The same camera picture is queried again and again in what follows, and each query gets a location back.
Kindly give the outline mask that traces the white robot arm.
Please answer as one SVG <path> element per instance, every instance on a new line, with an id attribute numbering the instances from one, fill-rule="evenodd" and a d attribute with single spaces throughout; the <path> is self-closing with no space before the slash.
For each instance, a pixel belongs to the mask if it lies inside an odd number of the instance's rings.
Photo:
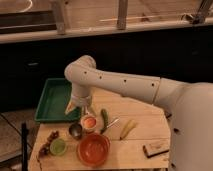
<path id="1" fill-rule="evenodd" d="M 102 88 L 162 108 L 172 115 L 169 171 L 213 171 L 213 83 L 107 72 L 83 55 L 68 64 L 71 102 L 88 106 L 91 89 Z"/>

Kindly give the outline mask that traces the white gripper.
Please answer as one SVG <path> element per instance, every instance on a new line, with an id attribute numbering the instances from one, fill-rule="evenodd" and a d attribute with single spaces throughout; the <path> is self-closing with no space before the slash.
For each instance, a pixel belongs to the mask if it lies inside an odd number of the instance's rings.
<path id="1" fill-rule="evenodd" d="M 70 112 L 75 110 L 77 107 L 84 107 L 86 106 L 86 114 L 90 114 L 96 116 L 95 111 L 90 106 L 92 103 L 92 96 L 88 95 L 85 97 L 80 97 L 77 95 L 71 95 L 71 101 L 69 101 L 66 109 L 65 114 L 68 115 Z"/>

